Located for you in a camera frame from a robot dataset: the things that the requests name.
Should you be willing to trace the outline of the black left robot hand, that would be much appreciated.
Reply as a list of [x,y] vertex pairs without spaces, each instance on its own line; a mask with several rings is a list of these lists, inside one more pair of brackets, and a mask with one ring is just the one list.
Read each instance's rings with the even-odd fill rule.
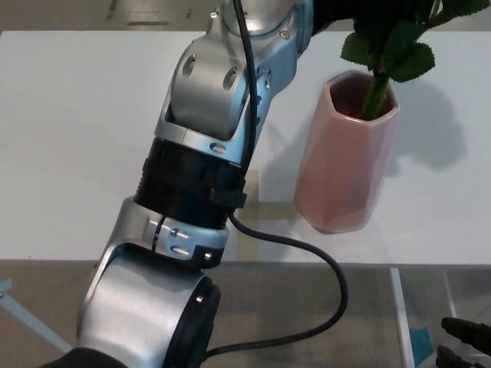
[[314,0],[312,36],[325,31],[337,21],[352,19],[358,10],[356,0]]

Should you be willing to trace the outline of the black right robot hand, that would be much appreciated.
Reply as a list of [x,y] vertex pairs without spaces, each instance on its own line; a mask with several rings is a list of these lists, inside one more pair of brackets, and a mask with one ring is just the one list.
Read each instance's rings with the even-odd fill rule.
[[[441,320],[441,327],[460,342],[470,345],[488,357],[490,356],[490,325],[456,317],[444,317]],[[483,367],[480,363],[464,360],[449,347],[443,345],[437,347],[436,366],[448,368]]]

